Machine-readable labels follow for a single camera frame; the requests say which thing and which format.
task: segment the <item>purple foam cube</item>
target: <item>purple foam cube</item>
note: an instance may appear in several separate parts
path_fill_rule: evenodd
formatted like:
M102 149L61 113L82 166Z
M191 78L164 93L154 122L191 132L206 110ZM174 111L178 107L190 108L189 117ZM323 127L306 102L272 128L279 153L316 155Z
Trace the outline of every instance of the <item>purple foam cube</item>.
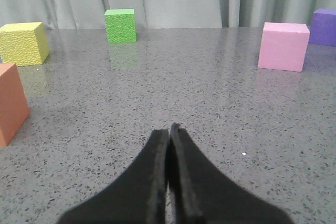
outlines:
M314 12L309 43L336 47L336 9L318 9Z

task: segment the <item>green foam cube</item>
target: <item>green foam cube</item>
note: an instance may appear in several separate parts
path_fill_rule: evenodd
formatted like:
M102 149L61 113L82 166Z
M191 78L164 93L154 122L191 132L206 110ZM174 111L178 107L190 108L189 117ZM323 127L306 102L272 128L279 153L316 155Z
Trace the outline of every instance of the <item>green foam cube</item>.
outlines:
M136 42L134 9L114 9L105 12L109 43Z

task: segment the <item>pink foam cube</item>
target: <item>pink foam cube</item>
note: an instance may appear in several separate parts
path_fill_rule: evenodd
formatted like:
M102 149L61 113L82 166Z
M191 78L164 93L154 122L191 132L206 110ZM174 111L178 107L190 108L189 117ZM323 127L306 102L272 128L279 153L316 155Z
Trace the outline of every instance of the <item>pink foam cube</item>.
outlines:
M258 68L301 72L309 34L306 24L265 22Z

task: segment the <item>gray table surface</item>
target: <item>gray table surface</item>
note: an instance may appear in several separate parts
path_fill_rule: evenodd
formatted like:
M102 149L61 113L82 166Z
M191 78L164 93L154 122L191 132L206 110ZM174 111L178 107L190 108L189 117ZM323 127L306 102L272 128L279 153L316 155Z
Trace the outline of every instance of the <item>gray table surface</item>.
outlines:
M173 122L296 223L336 223L336 47L309 45L302 73L258 69L261 33L47 31L46 62L19 67L31 114L0 148L0 223L55 223Z

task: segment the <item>block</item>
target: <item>block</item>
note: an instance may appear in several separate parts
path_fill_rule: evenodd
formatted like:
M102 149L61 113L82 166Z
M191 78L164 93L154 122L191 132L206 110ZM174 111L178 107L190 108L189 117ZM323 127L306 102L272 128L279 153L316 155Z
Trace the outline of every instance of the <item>block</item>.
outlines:
M42 22L7 24L0 28L3 63L40 65L48 55L49 46Z
M265 22L258 68L301 72L309 34L305 24Z
M114 9L105 12L109 43L136 42L134 9Z
M336 47L336 9L318 9L314 12L309 43Z
M29 115L16 65L0 63L0 146L10 143Z

